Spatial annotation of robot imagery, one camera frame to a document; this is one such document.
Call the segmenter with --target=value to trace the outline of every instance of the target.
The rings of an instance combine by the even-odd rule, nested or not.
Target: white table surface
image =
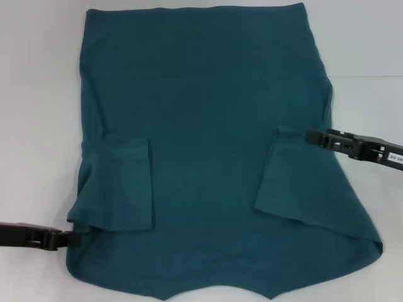
[[[276,6],[293,1],[0,0],[0,221],[71,229],[80,163],[78,57],[89,8]],[[334,128],[403,145],[403,3],[306,0],[316,43],[334,85]],[[277,302],[403,301],[403,172],[338,159],[384,242],[376,263]],[[0,301],[157,301],[75,280],[65,249],[0,248]],[[264,302],[215,286],[171,302]]]

